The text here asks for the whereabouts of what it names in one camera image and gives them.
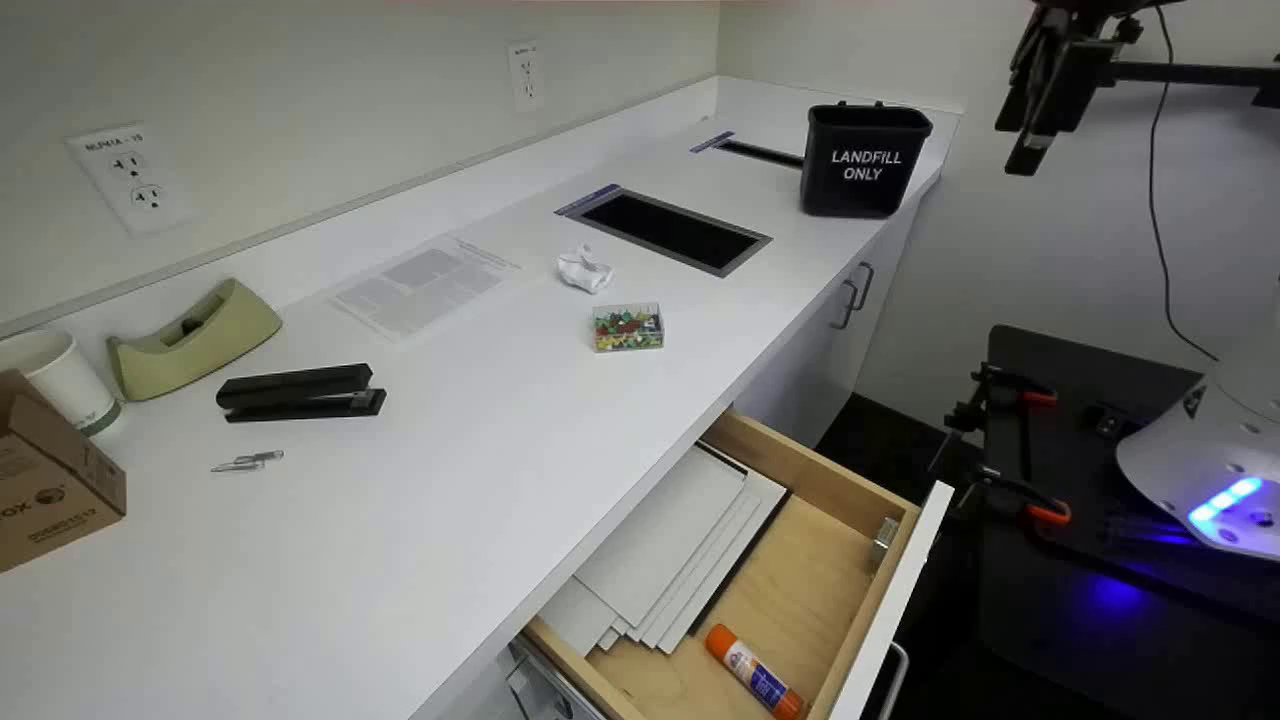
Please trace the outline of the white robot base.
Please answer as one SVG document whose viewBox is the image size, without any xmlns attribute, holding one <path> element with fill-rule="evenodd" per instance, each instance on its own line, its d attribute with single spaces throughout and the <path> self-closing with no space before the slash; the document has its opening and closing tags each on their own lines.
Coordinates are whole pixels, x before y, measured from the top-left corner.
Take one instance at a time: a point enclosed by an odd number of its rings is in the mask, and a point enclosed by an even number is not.
<svg viewBox="0 0 1280 720">
<path fill-rule="evenodd" d="M 1123 479 L 1201 546 L 1280 562 L 1280 326 L 1118 443 Z"/>
</svg>

